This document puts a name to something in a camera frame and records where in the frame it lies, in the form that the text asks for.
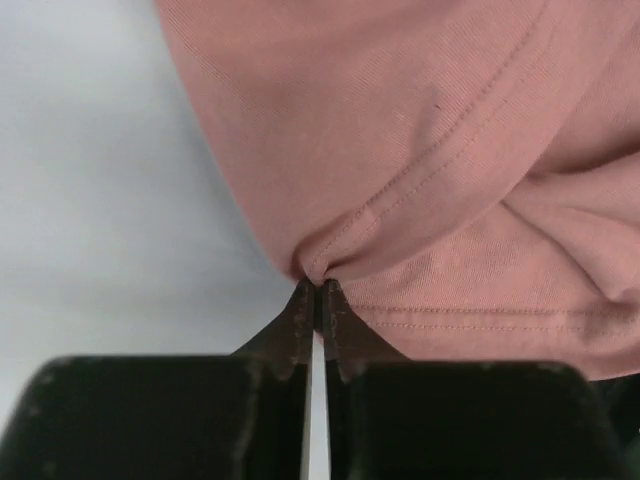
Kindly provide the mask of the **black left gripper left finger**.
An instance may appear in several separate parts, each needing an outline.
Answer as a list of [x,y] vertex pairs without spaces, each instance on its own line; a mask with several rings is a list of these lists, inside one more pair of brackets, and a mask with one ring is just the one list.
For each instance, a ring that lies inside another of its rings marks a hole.
[[236,352],[45,363],[1,439],[5,479],[302,479],[313,288]]

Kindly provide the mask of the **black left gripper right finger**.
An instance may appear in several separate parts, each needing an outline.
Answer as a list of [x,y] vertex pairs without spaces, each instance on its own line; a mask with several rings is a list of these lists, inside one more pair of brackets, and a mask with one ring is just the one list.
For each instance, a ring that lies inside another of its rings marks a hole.
[[635,479],[639,380],[551,361],[413,361],[320,290],[334,479]]

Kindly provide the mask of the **pink t shirt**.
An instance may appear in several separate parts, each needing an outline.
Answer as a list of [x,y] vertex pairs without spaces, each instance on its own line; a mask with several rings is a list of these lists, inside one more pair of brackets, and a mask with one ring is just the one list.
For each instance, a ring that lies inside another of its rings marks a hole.
[[292,278],[409,357],[639,370],[635,1],[160,1]]

